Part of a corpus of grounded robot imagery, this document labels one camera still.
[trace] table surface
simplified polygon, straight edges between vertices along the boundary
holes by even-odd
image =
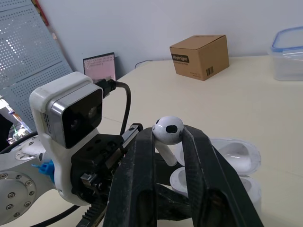
[[[129,85],[132,106],[128,123],[151,127],[163,116],[176,116],[209,137],[238,138],[256,145],[261,168],[252,175],[262,189],[264,226],[301,227],[303,213],[303,82],[273,79],[269,56],[230,58],[230,67],[206,81],[177,75],[172,61],[153,61],[119,81]],[[101,133],[118,134],[125,91],[117,88],[104,100]],[[16,221],[30,226],[71,205],[49,191]],[[86,207],[52,226],[76,226]],[[159,221],[160,227],[192,226],[190,219]]]

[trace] blue lid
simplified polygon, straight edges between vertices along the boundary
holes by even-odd
[[[303,26],[282,30],[275,36],[272,52],[295,51],[303,49]]]

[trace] robotic arm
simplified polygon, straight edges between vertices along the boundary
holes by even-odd
[[[33,91],[38,136],[0,159],[0,225],[56,189],[74,205],[91,204],[79,227],[97,226],[105,214],[106,227],[190,217],[194,226],[263,226],[235,170],[205,134],[180,119],[169,118],[164,128],[160,119],[152,129],[132,124],[121,135],[99,134],[103,98],[116,84],[99,85],[74,72]],[[167,145],[181,141],[188,198],[161,185],[181,167]]]

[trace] cardboard box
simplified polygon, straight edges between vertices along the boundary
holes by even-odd
[[[170,47],[176,73],[206,80],[229,67],[225,35],[194,35]]]

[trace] black cable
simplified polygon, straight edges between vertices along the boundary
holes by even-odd
[[[7,148],[5,148],[4,150],[0,151],[0,155],[1,154],[6,154],[9,153],[13,148],[15,148],[16,146],[20,145],[21,143],[23,143],[25,140],[28,140],[29,138],[38,135],[38,133],[32,132],[24,137],[22,137],[21,139],[17,140],[16,142],[14,142],[13,144],[9,145]]]
[[[121,131],[120,131],[120,136],[122,136],[123,133],[125,132],[129,111],[131,109],[132,95],[131,95],[131,90],[127,84],[116,81],[116,87],[122,87],[126,91],[126,107],[125,107],[125,113],[124,113],[124,117],[123,117],[123,121],[122,121]]]
[[[134,68],[136,68],[137,65],[139,65],[139,64],[141,64],[141,63],[143,63],[143,62],[147,62],[147,61],[153,61],[153,60],[145,60],[145,61],[139,62],[139,63],[137,63],[137,64],[134,66]]]
[[[73,205],[71,208],[67,209],[65,212],[62,212],[61,214],[58,214],[57,216],[50,218],[46,221],[43,221],[39,224],[33,225],[31,227],[46,227],[49,226],[57,221],[60,221],[61,219],[65,218],[66,216],[70,215],[73,213],[76,209],[78,209],[79,206]]]

